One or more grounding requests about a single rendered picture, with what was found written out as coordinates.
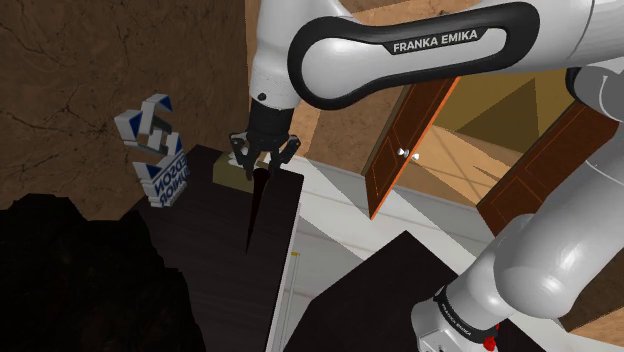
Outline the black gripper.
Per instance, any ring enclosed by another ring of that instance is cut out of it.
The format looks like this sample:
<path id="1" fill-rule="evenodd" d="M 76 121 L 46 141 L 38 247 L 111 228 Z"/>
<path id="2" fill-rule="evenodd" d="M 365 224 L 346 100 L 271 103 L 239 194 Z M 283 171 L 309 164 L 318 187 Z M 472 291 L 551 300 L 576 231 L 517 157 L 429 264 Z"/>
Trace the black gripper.
<path id="1" fill-rule="evenodd" d="M 301 142 L 296 135 L 289 136 L 293 113 L 293 109 L 274 109 L 252 100 L 246 132 L 229 134 L 236 162 L 243 167 L 249 181 L 253 179 L 257 160 L 255 149 L 274 150 L 270 152 L 270 173 L 275 173 L 282 164 L 288 164 L 296 154 Z M 285 142 L 284 148 L 278 150 Z"/>

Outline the olive tissue box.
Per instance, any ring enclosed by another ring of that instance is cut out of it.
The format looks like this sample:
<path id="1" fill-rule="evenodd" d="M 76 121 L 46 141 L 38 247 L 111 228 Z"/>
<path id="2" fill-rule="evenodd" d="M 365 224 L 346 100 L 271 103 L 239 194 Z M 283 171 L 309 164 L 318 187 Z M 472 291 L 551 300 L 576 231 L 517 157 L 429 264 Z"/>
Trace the olive tissue box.
<path id="1" fill-rule="evenodd" d="M 233 152 L 223 153 L 215 161 L 212 181 L 214 184 L 247 193 L 252 193 L 254 188 L 254 182 L 247 179 L 246 170 L 238 164 Z"/>

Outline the white and blue folded toy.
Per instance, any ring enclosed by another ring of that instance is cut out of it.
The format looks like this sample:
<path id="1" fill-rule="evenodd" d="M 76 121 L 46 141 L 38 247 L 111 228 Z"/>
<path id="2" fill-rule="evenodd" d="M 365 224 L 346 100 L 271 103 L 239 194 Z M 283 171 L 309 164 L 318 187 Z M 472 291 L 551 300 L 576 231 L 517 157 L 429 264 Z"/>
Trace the white and blue folded toy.
<path id="1" fill-rule="evenodd" d="M 136 174 L 152 207 L 170 207 L 187 186 L 190 175 L 180 135 L 157 112 L 171 113 L 166 94 L 154 94 L 139 110 L 126 110 L 114 118 L 126 146 L 160 156 L 156 165 L 134 162 Z"/>

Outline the dark wooden table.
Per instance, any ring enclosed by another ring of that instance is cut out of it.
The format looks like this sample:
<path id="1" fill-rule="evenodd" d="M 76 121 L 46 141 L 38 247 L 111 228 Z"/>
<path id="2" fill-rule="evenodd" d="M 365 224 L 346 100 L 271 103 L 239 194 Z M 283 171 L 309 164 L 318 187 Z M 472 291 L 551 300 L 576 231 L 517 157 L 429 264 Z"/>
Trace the dark wooden table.
<path id="1" fill-rule="evenodd" d="M 165 265 L 182 272 L 207 352 L 271 352 L 304 177 L 278 170 L 251 222 L 251 194 L 213 181 L 221 154 L 194 146 L 174 205 L 133 208 Z"/>

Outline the brown door with white knob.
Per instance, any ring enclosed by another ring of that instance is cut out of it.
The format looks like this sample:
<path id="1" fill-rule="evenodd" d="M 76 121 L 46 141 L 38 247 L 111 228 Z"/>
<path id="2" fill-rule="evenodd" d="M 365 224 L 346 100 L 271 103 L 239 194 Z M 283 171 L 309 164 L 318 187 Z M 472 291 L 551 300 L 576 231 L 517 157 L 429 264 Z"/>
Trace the brown door with white knob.
<path id="1" fill-rule="evenodd" d="M 406 86 L 364 174 L 373 219 L 460 81 L 453 77 Z"/>

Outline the dark robot stand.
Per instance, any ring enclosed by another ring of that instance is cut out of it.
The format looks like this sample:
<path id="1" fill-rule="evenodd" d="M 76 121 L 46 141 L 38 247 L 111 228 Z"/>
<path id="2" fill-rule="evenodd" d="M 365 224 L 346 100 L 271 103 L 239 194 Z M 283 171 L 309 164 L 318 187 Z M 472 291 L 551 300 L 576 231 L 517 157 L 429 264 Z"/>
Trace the dark robot stand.
<path id="1" fill-rule="evenodd" d="M 411 310 L 456 277 L 405 231 L 314 298 L 284 352 L 452 352 L 440 333 L 419 345 Z"/>

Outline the plain brown door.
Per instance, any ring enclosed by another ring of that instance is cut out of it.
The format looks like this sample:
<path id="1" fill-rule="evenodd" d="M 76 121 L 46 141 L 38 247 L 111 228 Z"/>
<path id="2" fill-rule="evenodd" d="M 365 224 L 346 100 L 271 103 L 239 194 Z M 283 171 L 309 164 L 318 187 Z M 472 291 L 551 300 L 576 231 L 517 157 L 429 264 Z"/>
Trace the plain brown door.
<path id="1" fill-rule="evenodd" d="M 492 234 L 516 216 L 537 211 L 617 127 L 616 121 L 573 102 L 477 204 Z"/>

